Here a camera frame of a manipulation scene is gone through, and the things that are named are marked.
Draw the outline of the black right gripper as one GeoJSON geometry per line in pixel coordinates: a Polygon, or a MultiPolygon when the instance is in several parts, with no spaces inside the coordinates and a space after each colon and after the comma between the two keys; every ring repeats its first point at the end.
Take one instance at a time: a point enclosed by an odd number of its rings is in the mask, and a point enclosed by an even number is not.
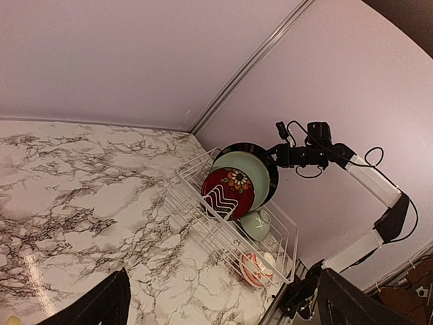
{"type": "Polygon", "coordinates": [[[270,165],[281,168],[305,167],[308,165],[308,150],[304,146],[291,147],[290,144],[278,144],[263,152],[263,159],[270,165]]]}

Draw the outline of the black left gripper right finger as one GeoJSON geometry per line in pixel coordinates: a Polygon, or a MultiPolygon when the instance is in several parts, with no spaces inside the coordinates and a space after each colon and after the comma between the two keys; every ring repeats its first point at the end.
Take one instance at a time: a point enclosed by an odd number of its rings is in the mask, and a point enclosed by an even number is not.
{"type": "Polygon", "coordinates": [[[378,303],[332,269],[324,269],[317,288],[322,324],[404,325],[412,321],[378,303]]]}

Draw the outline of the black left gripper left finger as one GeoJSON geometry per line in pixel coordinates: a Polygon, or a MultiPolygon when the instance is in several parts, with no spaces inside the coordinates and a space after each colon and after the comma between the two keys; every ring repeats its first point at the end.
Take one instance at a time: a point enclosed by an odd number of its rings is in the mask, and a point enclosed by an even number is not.
{"type": "Polygon", "coordinates": [[[131,285],[126,269],[113,272],[73,304],[39,322],[53,324],[126,325],[131,285]]]}

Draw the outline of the black striped rim plate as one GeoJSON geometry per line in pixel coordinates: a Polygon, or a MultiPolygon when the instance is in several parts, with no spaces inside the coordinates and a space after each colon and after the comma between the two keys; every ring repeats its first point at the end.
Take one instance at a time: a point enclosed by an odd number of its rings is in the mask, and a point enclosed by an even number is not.
{"type": "Polygon", "coordinates": [[[238,142],[227,146],[221,152],[219,152],[214,160],[213,165],[216,165],[216,161],[221,157],[227,156],[230,153],[234,152],[243,152],[253,155],[255,158],[259,159],[259,161],[266,167],[267,172],[269,174],[270,185],[267,197],[265,198],[262,205],[270,201],[273,195],[276,193],[277,185],[279,182],[279,172],[277,170],[276,162],[270,156],[267,156],[266,150],[257,144],[253,144],[250,142],[238,142]]]}

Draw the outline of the yellow ceramic mug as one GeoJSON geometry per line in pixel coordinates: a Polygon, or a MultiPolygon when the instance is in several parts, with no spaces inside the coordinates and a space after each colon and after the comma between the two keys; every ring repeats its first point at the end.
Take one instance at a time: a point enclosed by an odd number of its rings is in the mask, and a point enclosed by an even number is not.
{"type": "Polygon", "coordinates": [[[10,316],[7,320],[5,325],[22,325],[22,321],[17,316],[10,316]]]}

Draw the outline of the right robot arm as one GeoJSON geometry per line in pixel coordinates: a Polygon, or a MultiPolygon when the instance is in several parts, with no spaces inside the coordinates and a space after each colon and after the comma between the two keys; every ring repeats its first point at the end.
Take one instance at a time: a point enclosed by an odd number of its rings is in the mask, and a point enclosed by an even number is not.
{"type": "Polygon", "coordinates": [[[264,156],[274,167],[293,169],[300,177],[285,186],[288,206],[297,214],[306,213],[325,231],[338,221],[354,221],[361,228],[359,238],[325,253],[313,269],[341,273],[413,234],[412,230],[403,233],[408,211],[416,208],[409,195],[365,156],[344,143],[334,143],[326,122],[303,127],[303,144],[297,144],[289,124],[280,121],[275,126],[281,143],[264,156]]]}

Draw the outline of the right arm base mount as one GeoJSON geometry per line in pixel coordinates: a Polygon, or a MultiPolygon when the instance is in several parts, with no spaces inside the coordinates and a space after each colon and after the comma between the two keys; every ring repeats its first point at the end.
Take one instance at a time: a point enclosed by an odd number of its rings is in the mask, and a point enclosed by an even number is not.
{"type": "Polygon", "coordinates": [[[314,264],[302,280],[295,276],[294,281],[288,285],[278,304],[284,316],[291,320],[296,314],[303,320],[310,320],[313,317],[313,308],[310,304],[318,288],[322,265],[323,259],[314,264]]]}

